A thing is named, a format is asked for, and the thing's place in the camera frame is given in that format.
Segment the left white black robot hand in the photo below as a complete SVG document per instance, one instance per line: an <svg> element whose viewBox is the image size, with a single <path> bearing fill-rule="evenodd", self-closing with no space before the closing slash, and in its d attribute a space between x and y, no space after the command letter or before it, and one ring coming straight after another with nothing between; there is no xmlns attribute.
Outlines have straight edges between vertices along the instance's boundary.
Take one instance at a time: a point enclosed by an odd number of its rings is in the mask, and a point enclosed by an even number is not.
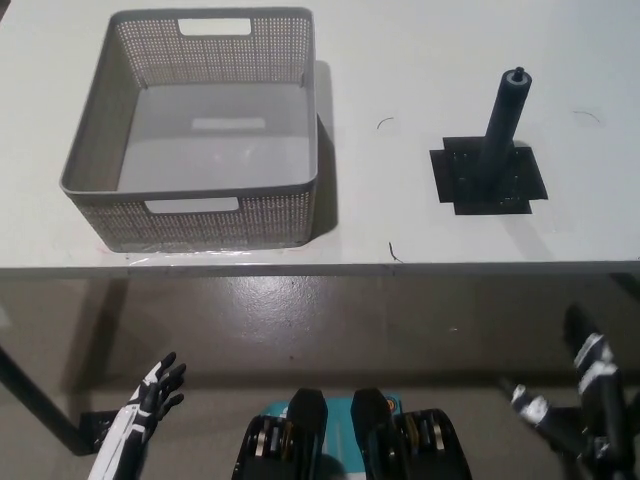
<svg viewBox="0 0 640 480"><path fill-rule="evenodd" d="M185 379L186 365L175 365L177 354L170 352L158 361L142 379L127 406L135 410L133 429L142 434L147 442L155 432L158 424L184 400L179 392Z"/></svg>

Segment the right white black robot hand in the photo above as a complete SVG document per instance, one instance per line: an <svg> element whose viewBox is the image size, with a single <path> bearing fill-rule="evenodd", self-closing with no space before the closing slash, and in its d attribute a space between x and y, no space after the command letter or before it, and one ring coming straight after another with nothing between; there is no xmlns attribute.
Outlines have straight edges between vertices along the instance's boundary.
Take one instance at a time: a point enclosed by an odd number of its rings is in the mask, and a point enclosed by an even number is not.
<svg viewBox="0 0 640 480"><path fill-rule="evenodd" d="M628 440L626 406L621 375L605 336L579 305L566 310L563 339L578 375L581 427L571 423L566 412L551 406L522 384L500 380L500 387L517 415L543 438L566 451L580 455L600 438L612 449Z"/></svg>

